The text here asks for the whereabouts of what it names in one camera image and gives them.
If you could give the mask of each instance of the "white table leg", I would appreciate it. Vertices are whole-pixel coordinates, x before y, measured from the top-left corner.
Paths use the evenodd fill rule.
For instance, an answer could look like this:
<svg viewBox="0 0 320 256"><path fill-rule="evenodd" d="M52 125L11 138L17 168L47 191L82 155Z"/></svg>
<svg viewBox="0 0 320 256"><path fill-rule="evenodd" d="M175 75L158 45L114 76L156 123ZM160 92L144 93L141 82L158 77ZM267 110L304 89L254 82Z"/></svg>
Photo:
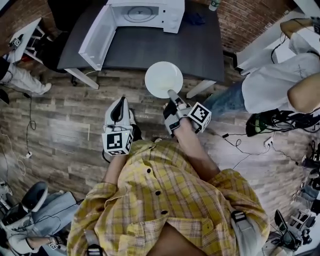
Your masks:
<svg viewBox="0 0 320 256"><path fill-rule="evenodd" d="M79 69L66 68L64 70L67 71L68 73L70 73L71 75L75 76L76 78L78 78L82 82L84 82L86 85L92 87L93 89L97 89L97 90L99 89L99 84L97 84L95 81L90 79L88 76L86 76L84 73L82 73Z"/></svg>
<svg viewBox="0 0 320 256"><path fill-rule="evenodd" d="M196 96L197 94L201 93L205 89L208 89L210 86L214 85L216 82L211 80L203 80L199 83L196 87L194 87L191 91L186 94L187 99L191 99L192 97Z"/></svg>
<svg viewBox="0 0 320 256"><path fill-rule="evenodd" d="M34 60L36 60L37 62L40 62L41 64L43 64L42 60L37 58L35 55L33 55L32 52L30 52L28 50L24 50L24 53L27 54L28 56L30 56L31 58L33 58ZM92 87L93 89L99 89L99 85L95 81L90 79L88 76L86 76L84 73L82 73L79 69L66 68L65 71L67 71L71 75L75 76L76 78L78 78L79 80L84 82L86 85Z"/></svg>

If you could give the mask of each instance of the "bottle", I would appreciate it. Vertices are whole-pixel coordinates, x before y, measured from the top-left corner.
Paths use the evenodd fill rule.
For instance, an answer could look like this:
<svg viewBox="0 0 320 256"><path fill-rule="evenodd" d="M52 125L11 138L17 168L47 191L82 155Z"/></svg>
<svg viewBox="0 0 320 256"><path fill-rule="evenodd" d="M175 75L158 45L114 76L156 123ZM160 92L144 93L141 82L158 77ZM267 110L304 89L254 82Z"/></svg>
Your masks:
<svg viewBox="0 0 320 256"><path fill-rule="evenodd" d="M211 0L211 3L209 5L209 9L211 11L217 10L217 8L219 7L220 3L221 3L221 0Z"/></svg>

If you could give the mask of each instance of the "microwave knob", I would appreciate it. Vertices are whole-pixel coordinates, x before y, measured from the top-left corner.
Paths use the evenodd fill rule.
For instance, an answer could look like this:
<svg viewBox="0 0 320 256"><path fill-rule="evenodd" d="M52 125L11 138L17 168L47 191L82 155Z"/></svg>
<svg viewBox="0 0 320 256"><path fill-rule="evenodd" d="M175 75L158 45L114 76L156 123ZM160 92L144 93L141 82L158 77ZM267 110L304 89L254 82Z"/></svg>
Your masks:
<svg viewBox="0 0 320 256"><path fill-rule="evenodd" d="M170 22L170 28L171 29L177 28L177 23L176 22Z"/></svg>
<svg viewBox="0 0 320 256"><path fill-rule="evenodd" d="M172 15L171 15L171 19L172 19L174 22L177 22L177 21L179 20L178 15L176 15L176 14L172 14Z"/></svg>

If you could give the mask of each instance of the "black buckle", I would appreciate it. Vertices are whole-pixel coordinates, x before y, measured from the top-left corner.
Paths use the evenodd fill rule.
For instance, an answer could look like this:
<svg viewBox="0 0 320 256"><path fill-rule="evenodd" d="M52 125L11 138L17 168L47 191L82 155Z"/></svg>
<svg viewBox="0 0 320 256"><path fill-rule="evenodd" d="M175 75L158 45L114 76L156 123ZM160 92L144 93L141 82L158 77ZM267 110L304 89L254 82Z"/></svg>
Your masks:
<svg viewBox="0 0 320 256"><path fill-rule="evenodd" d="M247 219L246 214L241 210L235 210L231 213L231 218L235 223L241 222Z"/></svg>
<svg viewBox="0 0 320 256"><path fill-rule="evenodd" d="M86 252L88 256L103 256L102 248L96 244L91 244Z"/></svg>

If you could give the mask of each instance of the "dark gray tabletop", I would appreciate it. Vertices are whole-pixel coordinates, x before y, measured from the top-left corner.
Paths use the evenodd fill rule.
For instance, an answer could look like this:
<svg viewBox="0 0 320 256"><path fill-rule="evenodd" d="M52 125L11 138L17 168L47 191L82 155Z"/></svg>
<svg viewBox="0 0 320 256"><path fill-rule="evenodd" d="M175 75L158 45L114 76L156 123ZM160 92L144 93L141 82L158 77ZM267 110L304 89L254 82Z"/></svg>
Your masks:
<svg viewBox="0 0 320 256"><path fill-rule="evenodd" d="M106 0L94 1L75 24L62 52L59 69L88 68L79 49ZM156 62L171 62L183 74L224 81L224 57L216 12L207 5L186 2L186 12L199 13L204 25L182 21L178 34L161 28L118 27L103 68L148 69Z"/></svg>

